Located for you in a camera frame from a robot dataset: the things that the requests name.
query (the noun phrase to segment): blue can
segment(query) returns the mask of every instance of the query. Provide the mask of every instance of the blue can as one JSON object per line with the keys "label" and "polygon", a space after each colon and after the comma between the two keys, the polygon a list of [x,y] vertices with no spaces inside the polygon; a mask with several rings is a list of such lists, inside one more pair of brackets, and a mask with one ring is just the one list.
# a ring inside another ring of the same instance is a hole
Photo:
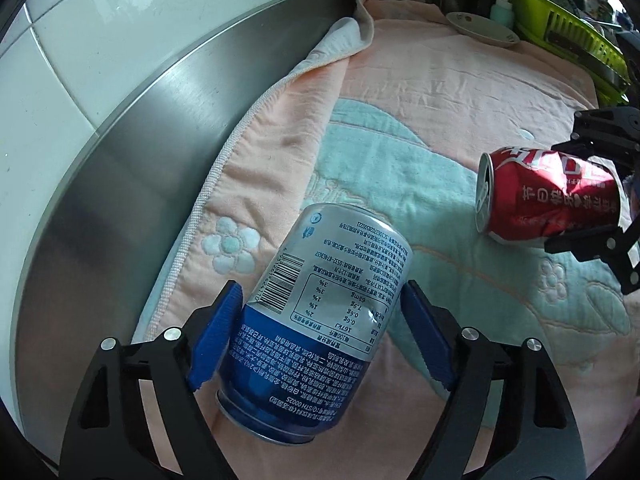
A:
{"label": "blue can", "polygon": [[220,367],[220,409],[270,442],[338,423],[385,332],[412,250],[349,205],[307,207],[242,308]]}

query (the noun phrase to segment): plate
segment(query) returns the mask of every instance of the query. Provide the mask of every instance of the plate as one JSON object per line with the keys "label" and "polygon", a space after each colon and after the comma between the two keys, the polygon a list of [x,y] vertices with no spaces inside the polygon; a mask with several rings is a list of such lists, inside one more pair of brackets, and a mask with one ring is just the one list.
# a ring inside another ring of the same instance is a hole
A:
{"label": "plate", "polygon": [[447,20],[460,34],[482,43],[511,48],[520,43],[518,35],[500,23],[468,12],[450,12]]}

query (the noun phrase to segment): teal fabric patch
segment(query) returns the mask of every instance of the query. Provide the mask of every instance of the teal fabric patch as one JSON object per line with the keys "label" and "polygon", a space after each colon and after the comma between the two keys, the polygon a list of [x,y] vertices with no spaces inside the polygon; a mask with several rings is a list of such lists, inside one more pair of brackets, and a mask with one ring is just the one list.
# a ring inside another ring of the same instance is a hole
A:
{"label": "teal fabric patch", "polygon": [[[410,279],[461,326],[520,345],[536,337],[556,364],[580,364],[631,326],[620,286],[600,261],[502,246],[476,232],[476,174],[431,152],[391,115],[340,99],[322,140],[303,207],[360,205],[385,218],[414,250]],[[430,378],[400,310],[388,332],[405,358]],[[439,383],[433,386],[444,395]],[[494,385],[485,416],[499,404]]]}

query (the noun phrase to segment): red can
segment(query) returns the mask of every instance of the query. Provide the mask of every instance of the red can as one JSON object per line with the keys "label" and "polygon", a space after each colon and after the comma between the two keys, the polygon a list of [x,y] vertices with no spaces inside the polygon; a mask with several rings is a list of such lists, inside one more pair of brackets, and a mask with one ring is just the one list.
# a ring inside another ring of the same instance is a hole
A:
{"label": "red can", "polygon": [[542,246],[550,236],[619,218],[618,183],[603,166],[535,148],[482,154],[476,227],[501,243]]}

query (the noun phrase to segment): green dish rack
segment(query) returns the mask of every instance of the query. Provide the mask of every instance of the green dish rack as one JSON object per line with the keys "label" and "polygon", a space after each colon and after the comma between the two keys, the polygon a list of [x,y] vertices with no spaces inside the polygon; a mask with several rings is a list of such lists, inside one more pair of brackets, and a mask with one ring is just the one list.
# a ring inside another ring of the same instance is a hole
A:
{"label": "green dish rack", "polygon": [[625,102],[629,76],[622,53],[596,30],[549,0],[511,0],[524,40],[585,69],[601,107]]}

